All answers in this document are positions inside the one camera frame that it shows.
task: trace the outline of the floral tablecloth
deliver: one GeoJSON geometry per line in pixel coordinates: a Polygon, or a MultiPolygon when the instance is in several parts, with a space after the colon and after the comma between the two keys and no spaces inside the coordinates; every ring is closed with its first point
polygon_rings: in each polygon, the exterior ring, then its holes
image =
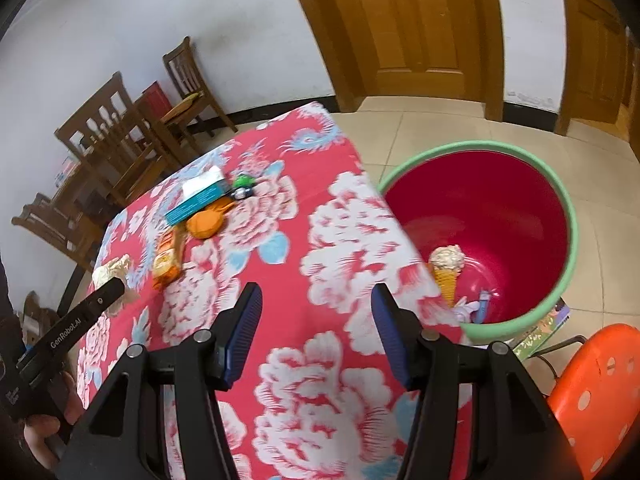
{"type": "MultiPolygon", "coordinates": [[[[166,179],[109,225],[98,265],[129,254],[140,294],[102,316],[79,354],[86,406],[132,343],[176,345],[233,307],[246,282],[263,291],[262,319],[244,374],[218,394],[241,479],[393,479],[417,397],[383,354],[370,290],[385,282],[403,308],[453,341],[462,337],[417,251],[331,115],[312,103],[238,135],[166,179]],[[219,235],[188,238],[180,278],[151,287],[156,238],[181,183],[212,165],[261,175],[255,196],[227,214],[219,235]]],[[[460,405],[470,408],[462,388],[460,405]]],[[[171,474],[184,478],[172,391],[165,395],[171,474]]],[[[468,433],[461,409],[458,434],[468,433]]],[[[454,478],[465,476],[461,440],[454,478]]]]}

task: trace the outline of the finger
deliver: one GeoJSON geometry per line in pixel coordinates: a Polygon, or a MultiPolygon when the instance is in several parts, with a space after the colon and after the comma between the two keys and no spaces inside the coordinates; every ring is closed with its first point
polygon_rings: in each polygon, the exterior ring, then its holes
{"type": "Polygon", "coordinates": [[[58,459],[44,442],[44,439],[58,432],[60,421],[54,416],[31,415],[24,425],[24,439],[35,459],[47,469],[55,468],[58,459]]]}
{"type": "Polygon", "coordinates": [[[65,380],[66,387],[69,390],[69,398],[66,401],[65,407],[65,418],[69,424],[75,424],[84,413],[84,407],[82,406],[82,400],[80,400],[78,392],[76,392],[74,378],[67,372],[62,373],[62,378],[65,380]]]}

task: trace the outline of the ice cream cone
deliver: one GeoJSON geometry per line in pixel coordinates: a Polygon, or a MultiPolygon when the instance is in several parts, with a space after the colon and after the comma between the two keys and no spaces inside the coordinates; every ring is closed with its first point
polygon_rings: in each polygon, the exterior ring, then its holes
{"type": "Polygon", "coordinates": [[[449,306],[453,306],[456,295],[456,281],[460,275],[459,270],[455,269],[437,269],[433,267],[433,277],[440,287],[442,297],[449,306]]]}
{"type": "Polygon", "coordinates": [[[433,278],[440,287],[442,297],[449,306],[454,306],[456,282],[464,267],[465,255],[457,245],[438,247],[429,256],[433,278]]]}

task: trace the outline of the orange polka dot stool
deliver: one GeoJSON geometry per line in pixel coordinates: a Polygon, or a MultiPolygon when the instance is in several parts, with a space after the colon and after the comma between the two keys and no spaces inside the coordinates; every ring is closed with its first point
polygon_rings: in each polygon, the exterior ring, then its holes
{"type": "Polygon", "coordinates": [[[585,480],[607,463],[640,412],[640,331],[604,327],[575,353],[548,398],[585,480]]]}

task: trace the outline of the bucket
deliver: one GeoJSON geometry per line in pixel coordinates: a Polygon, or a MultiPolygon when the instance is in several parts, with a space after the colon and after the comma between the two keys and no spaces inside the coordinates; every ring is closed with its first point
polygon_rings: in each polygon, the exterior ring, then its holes
{"type": "Polygon", "coordinates": [[[457,244],[465,267],[457,301],[491,298],[483,323],[463,323],[476,344],[508,340],[551,311],[574,272],[575,210],[558,176],[525,150],[490,140],[415,156],[380,191],[426,262],[457,244]]]}

